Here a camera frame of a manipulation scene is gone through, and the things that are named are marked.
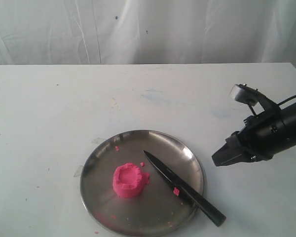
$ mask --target knife handle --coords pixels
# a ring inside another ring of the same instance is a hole
[[[201,194],[195,191],[190,185],[184,184],[180,188],[195,202],[197,207],[217,226],[219,227],[226,217],[211,205]]]

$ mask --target black knife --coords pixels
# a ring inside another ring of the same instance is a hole
[[[204,214],[211,219],[211,221],[216,225],[220,226],[226,217],[218,211],[213,205],[211,205],[201,194],[194,190],[190,185],[188,185],[183,179],[176,175],[171,169],[169,169],[164,163],[162,163],[157,157],[151,153],[144,151],[146,157],[151,162],[151,164],[167,178],[174,187],[178,188],[180,192],[184,192]]]

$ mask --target metal plate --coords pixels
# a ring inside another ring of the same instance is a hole
[[[194,154],[167,134],[135,130],[118,134],[99,145],[86,161],[80,180],[87,211],[104,228],[125,236],[160,236],[179,228],[196,206],[173,194],[143,153],[146,150],[203,193],[203,172]],[[150,184],[134,198],[120,198],[112,188],[115,169],[134,163],[150,173]]]

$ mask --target white table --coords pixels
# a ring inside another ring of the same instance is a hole
[[[250,114],[229,97],[241,82],[275,102],[296,94],[289,63],[0,66],[0,236],[115,236],[84,209],[79,172],[104,139],[133,129],[190,147],[206,198],[227,216],[217,228],[198,211],[169,236],[296,236],[296,148],[270,161],[212,161]]]

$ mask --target white curtain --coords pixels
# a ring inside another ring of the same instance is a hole
[[[291,62],[296,0],[0,0],[0,64]]]

